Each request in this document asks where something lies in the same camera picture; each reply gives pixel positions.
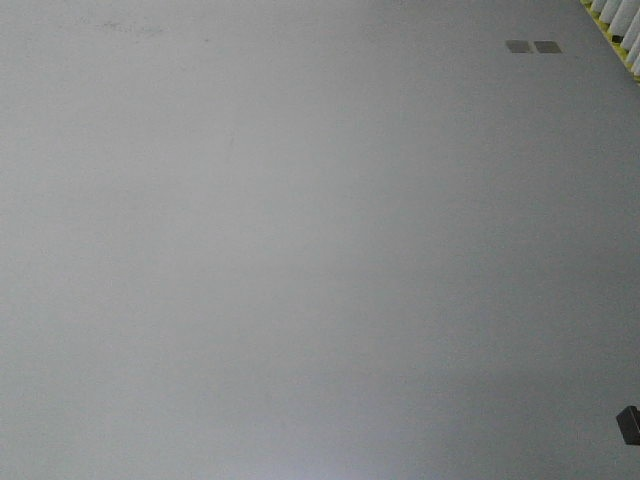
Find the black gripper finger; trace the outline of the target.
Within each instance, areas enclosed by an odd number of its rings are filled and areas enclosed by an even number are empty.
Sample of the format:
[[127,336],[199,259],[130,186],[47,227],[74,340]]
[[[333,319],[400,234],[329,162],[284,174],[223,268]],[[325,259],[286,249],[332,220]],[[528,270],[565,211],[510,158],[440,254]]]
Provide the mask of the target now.
[[633,405],[626,406],[616,415],[616,422],[624,443],[630,446],[639,446],[640,416],[638,408]]

